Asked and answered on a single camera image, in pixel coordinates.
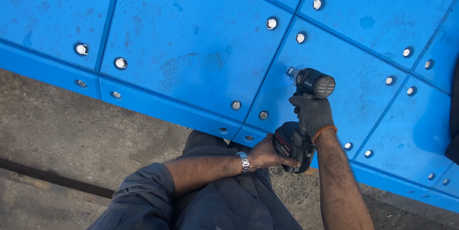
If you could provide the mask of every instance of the concrete ground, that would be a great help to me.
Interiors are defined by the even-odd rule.
[[[190,132],[0,69],[0,157],[13,162],[115,190],[136,169],[179,156]],[[301,226],[323,229],[318,178],[288,174],[279,167],[271,169],[271,177]],[[381,200],[402,208],[407,204],[403,198],[378,193],[374,188],[364,192],[376,229],[459,229],[459,222],[451,219],[459,218],[457,214],[425,204],[398,209]],[[416,211],[421,216],[409,212],[413,206],[423,208]],[[84,229],[104,209],[0,175],[0,230]],[[442,216],[434,217],[432,211]]]

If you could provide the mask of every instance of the rolled-up sleeve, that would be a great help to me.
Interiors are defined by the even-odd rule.
[[[169,229],[174,190],[163,164],[143,167],[124,179],[107,210],[88,229]]]

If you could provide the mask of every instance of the hairy forearm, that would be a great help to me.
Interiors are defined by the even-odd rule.
[[[320,206],[325,229],[374,229],[335,131],[325,130],[315,144],[320,175]]]
[[[238,155],[182,157],[163,164],[174,181],[176,197],[242,172]]]

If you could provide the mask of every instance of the impact driver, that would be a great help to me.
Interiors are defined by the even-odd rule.
[[[311,68],[296,69],[289,67],[287,75],[295,82],[294,96],[305,94],[307,98],[327,98],[335,89],[335,79]],[[278,154],[293,157],[301,163],[299,168],[282,165],[286,172],[303,173],[309,169],[316,147],[311,137],[299,122],[285,122],[274,132],[274,149]]]

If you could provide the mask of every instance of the work glove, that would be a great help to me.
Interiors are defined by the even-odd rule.
[[[335,127],[331,115],[330,102],[327,98],[311,99],[311,96],[303,94],[302,96],[292,96],[289,98],[290,104],[296,106],[294,112],[298,114],[300,123],[306,129],[314,143],[319,134],[326,129],[338,129]]]

